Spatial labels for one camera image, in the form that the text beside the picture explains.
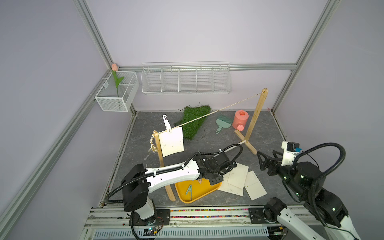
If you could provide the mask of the postcard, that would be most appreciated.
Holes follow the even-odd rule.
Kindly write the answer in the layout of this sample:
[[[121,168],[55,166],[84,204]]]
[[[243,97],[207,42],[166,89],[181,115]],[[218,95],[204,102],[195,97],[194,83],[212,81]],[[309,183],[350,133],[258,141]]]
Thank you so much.
[[[184,151],[182,127],[159,133],[159,139],[163,157]]]
[[[246,181],[248,170],[248,166],[237,164],[237,166],[230,171],[228,184],[242,189]]]
[[[244,187],[252,201],[267,195],[266,190],[254,171],[247,173]]]
[[[229,176],[230,174],[223,175],[224,180],[218,190],[242,197],[244,195],[244,188],[238,188],[236,186],[229,184],[228,183]]]

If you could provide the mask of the teal clothespin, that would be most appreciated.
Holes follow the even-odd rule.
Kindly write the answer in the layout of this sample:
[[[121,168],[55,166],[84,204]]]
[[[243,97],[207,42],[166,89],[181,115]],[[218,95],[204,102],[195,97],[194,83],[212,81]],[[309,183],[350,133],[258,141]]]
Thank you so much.
[[[193,186],[189,185],[185,193],[185,195],[187,196],[187,199],[190,201],[192,200],[192,190],[193,190]]]

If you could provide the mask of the white clothespin end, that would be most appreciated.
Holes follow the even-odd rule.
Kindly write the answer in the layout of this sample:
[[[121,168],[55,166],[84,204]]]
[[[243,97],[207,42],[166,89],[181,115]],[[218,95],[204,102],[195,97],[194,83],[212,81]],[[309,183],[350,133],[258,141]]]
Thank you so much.
[[[172,130],[172,127],[171,127],[171,125],[169,123],[169,120],[167,119],[167,115],[163,115],[163,121],[164,121],[164,124],[165,124],[167,132],[170,133],[171,130]]]

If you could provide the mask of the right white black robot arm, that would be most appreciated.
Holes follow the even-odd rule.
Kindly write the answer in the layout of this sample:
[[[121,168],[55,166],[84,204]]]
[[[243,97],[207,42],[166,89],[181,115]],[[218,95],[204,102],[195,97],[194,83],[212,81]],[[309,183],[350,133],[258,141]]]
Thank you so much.
[[[325,148],[335,147],[339,150],[336,162],[324,172],[311,162],[300,162],[300,158]],[[324,143],[303,151],[295,142],[284,141],[283,152],[273,151],[272,156],[257,152],[259,166],[269,176],[281,178],[289,195],[319,221],[331,240],[360,239],[349,212],[342,200],[323,185],[326,177],[334,172],[346,158],[345,148],[337,143]]]

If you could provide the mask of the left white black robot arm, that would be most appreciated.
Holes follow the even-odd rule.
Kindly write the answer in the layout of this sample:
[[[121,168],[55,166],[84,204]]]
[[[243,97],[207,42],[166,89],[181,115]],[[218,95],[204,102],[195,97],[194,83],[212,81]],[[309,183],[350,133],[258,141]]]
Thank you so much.
[[[131,217],[138,215],[145,222],[153,221],[157,211],[148,195],[160,188],[185,181],[208,180],[211,186],[224,180],[224,175],[237,167],[236,159],[242,154],[243,146],[232,144],[214,153],[196,152],[185,162],[160,167],[134,166],[122,180],[121,185],[108,193],[103,203],[124,205],[124,211]]]

